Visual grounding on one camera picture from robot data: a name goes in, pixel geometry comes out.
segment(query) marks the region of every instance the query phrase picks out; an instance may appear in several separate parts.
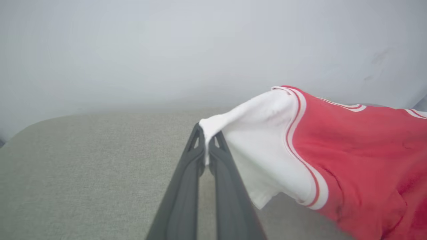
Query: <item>red and white stripe trim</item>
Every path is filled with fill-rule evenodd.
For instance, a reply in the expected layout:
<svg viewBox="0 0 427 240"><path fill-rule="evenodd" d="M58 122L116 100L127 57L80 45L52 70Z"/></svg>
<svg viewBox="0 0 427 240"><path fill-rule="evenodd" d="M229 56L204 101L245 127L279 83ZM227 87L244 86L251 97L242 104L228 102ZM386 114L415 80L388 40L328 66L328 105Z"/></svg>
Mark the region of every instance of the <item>red and white stripe trim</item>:
<svg viewBox="0 0 427 240"><path fill-rule="evenodd" d="M288 127L285 129L284 145L292 157L304 164L304 166L308 169L313 178L312 189L310 191L309 196L307 197L307 199L299 201L299 204L304 205L313 210L321 209L328 200L328 185L323 176L298 154L292 143L292 138L295 133L295 130L299 122L301 121L301 118L303 117L307 107L306 99L300 91L293 88L273 87L272 90L274 89L284 90L298 100L298 107L296 108L296 113L293 114L294 117L290 121Z"/></svg>
<svg viewBox="0 0 427 240"><path fill-rule="evenodd" d="M340 103L336 103L336 102L331 102L329 100L326 100L326 99L323 99L323 98L320 98L320 97L318 97L318 98L320 100L323 100L323 101L327 102L327 103L343 107L343 108L348 109L348 110L353 111L353 112L363 111L366 108L365 105L361 105L361 104L346 105L346 104L340 104Z"/></svg>
<svg viewBox="0 0 427 240"><path fill-rule="evenodd" d="M405 109L405 111L407 111L411 116L414 116L417 118L422 118L422 119L427 119L427 112L417 111L415 109Z"/></svg>

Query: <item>white wall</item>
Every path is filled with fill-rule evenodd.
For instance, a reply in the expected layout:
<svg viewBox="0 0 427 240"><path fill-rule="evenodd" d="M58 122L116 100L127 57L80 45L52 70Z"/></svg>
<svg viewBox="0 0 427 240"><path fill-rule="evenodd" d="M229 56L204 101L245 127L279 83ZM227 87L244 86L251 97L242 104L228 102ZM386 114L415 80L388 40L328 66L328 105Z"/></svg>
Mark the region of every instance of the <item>white wall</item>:
<svg viewBox="0 0 427 240"><path fill-rule="evenodd" d="M231 106L294 85L412 107L425 0L2 0L0 138L109 109Z"/></svg>

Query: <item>clothing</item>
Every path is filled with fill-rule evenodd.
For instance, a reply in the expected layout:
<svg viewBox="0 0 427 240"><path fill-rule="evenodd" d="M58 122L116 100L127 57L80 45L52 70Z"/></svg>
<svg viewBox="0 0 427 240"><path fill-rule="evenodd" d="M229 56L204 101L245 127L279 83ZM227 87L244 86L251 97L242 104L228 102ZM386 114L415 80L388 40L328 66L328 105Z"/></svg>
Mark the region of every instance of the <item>clothing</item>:
<svg viewBox="0 0 427 240"><path fill-rule="evenodd" d="M427 112L283 86L200 125L223 131L258 208L284 192L357 239L427 238Z"/></svg>

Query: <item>white fabric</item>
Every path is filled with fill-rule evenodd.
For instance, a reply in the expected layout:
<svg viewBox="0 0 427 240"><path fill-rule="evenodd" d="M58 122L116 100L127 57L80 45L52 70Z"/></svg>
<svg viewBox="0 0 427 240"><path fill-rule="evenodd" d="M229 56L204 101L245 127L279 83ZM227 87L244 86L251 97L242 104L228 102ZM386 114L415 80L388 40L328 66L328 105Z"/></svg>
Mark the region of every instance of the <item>white fabric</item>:
<svg viewBox="0 0 427 240"><path fill-rule="evenodd" d="M249 196L259 209L279 192L303 205L315 199L315 181L307 169L311 166L304 165L287 147L286 134L301 118L297 116L298 105L295 93L275 88L199 123L207 146L222 130ZM319 209L325 202L323 199L311 208Z"/></svg>

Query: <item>gray cushion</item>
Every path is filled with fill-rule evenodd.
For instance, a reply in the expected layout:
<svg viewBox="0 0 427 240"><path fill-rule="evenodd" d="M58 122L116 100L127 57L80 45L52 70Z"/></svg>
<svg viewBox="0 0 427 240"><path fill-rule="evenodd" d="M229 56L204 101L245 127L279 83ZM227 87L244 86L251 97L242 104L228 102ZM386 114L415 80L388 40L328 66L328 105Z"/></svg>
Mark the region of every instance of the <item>gray cushion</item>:
<svg viewBox="0 0 427 240"><path fill-rule="evenodd" d="M26 128L0 149L0 238L144 239L194 124L220 112L69 116ZM214 239L206 173L199 239ZM350 239L284 194L257 213L269 239Z"/></svg>

